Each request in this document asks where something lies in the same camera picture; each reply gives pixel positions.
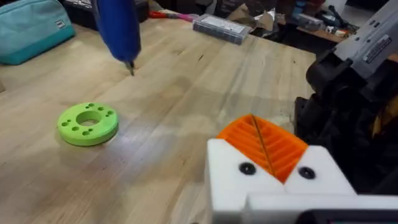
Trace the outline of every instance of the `teal pouch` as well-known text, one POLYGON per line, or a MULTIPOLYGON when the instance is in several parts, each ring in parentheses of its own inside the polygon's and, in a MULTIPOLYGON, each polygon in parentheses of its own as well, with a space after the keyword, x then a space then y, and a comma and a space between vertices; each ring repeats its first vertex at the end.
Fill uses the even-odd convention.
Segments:
POLYGON ((0 7, 0 63, 19 65, 74 35, 57 0, 20 0, 0 7))

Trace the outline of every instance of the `orange grille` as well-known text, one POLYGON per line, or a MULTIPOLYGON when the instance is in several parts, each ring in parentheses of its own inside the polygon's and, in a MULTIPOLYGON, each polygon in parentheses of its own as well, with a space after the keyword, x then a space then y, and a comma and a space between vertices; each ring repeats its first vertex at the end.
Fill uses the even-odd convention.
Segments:
POLYGON ((308 145, 298 137, 253 114, 229 124, 224 139, 284 183, 308 145))

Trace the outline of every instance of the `blue handle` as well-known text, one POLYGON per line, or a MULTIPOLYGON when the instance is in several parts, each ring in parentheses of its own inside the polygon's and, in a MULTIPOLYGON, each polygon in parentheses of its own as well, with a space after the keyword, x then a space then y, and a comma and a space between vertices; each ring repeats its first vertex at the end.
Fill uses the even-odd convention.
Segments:
POLYGON ((98 30, 114 58, 132 62, 141 51, 134 0, 93 1, 98 30))

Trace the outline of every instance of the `black screw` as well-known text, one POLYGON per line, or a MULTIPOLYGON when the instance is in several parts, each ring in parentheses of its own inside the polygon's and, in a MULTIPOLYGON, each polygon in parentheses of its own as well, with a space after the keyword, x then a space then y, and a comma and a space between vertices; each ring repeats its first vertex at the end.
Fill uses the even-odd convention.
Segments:
POLYGON ((246 175, 254 175, 256 173, 256 167, 250 162, 244 162, 239 165, 239 170, 246 175))
POLYGON ((299 169, 298 169, 298 173, 302 176, 302 177, 304 177, 304 178, 306 178, 306 179, 308 179, 308 180, 312 180, 312 179, 315 179, 315 171, 313 170, 313 169, 311 169, 311 168, 309 168, 309 167, 300 167, 299 169))

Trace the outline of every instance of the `green 3d printed disc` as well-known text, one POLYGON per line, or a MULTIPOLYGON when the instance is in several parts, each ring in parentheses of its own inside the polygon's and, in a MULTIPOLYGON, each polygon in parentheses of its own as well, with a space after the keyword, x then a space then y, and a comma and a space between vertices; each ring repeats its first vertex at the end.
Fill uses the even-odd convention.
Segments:
POLYGON ((58 131, 70 144, 94 146, 111 139, 118 131, 118 123, 114 109, 101 103, 81 103, 61 114, 58 131))

